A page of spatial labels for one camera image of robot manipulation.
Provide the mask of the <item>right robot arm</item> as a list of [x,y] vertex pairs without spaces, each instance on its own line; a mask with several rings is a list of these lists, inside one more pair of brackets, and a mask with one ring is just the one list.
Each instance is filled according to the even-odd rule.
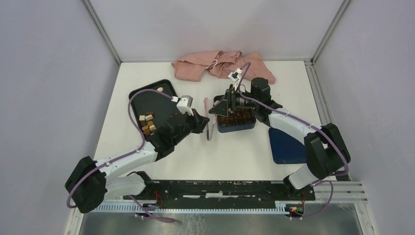
[[333,123],[312,124],[288,112],[272,100],[268,80],[254,78],[247,93],[230,86],[208,112],[226,117],[238,108],[252,108],[258,121],[287,134],[304,147],[305,165],[283,180],[282,192],[287,199],[297,199],[305,186],[316,186],[329,176],[348,174],[351,157],[339,128]]

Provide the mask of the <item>blue chocolate box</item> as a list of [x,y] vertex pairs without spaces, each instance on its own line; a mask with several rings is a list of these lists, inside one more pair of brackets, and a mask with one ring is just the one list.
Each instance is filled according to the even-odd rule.
[[238,108],[235,113],[229,112],[227,117],[218,116],[216,124],[220,133],[253,129],[256,124],[254,109]]

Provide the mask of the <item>pink silicone tongs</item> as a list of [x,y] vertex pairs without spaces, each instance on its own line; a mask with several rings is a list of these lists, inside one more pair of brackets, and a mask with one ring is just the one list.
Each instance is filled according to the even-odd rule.
[[[209,117],[209,112],[208,111],[211,108],[208,97],[204,98],[204,107],[205,107],[205,116],[208,118]],[[213,133],[214,133],[214,130],[215,130],[215,127],[216,127],[216,116],[214,116],[213,119],[210,120],[210,122],[212,122],[211,126],[209,124],[206,125],[207,141],[212,140]]]

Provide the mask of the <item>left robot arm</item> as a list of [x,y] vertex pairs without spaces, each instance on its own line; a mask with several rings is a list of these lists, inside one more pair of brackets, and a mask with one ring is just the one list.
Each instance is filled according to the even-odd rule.
[[195,109],[191,115],[174,113],[140,146],[120,156],[99,161],[83,157],[65,183],[69,193],[67,207],[88,213],[105,200],[116,197],[137,195],[149,199],[154,193],[153,185],[139,174],[125,176],[125,173],[168,156],[189,134],[202,133],[208,122],[209,118]]

